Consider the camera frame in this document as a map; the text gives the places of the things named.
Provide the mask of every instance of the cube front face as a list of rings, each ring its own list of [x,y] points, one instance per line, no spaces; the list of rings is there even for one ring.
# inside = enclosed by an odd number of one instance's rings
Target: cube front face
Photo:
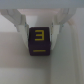
[[[28,47],[32,56],[50,55],[49,27],[32,27],[29,29]]]

